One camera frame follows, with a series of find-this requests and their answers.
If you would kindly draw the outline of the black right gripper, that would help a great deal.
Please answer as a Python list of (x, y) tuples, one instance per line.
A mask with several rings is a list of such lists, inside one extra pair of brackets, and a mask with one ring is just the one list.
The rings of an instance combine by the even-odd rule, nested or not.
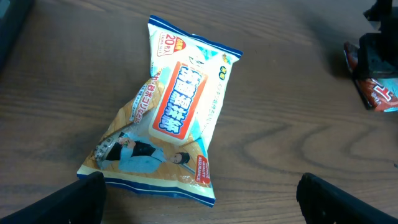
[(363, 13), (378, 33), (359, 39), (356, 79), (397, 77), (397, 7), (392, 0), (377, 0)]

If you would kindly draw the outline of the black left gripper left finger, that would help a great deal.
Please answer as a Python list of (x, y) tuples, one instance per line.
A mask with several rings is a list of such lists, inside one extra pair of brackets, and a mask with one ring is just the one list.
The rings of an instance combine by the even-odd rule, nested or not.
[(101, 223), (106, 184), (94, 172), (22, 210), (1, 218), (1, 223)]

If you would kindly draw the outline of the yellow snack bag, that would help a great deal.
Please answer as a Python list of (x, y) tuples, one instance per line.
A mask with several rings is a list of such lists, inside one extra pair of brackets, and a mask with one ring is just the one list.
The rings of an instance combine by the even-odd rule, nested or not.
[(150, 78), (119, 109), (77, 175), (212, 207), (208, 147), (242, 52), (150, 16)]

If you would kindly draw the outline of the red brown snack packet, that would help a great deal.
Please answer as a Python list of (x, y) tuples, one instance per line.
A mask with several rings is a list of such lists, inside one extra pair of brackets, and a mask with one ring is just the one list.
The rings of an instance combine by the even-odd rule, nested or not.
[[(351, 74), (353, 74), (358, 65), (358, 50), (359, 47), (357, 45), (353, 45), (349, 42), (344, 43), (346, 64)], [(366, 78), (362, 80), (354, 78), (353, 82), (359, 92), (361, 99), (364, 102), (366, 109), (383, 112), (383, 100), (380, 94), (377, 92), (379, 89), (379, 82), (377, 81), (378, 79), (380, 78)]]

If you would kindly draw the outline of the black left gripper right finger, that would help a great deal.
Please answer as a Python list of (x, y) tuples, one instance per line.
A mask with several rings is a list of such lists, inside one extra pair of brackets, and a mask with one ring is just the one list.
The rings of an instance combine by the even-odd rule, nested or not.
[(311, 224), (397, 224), (397, 218), (309, 172), (298, 183), (296, 199), (305, 221)]

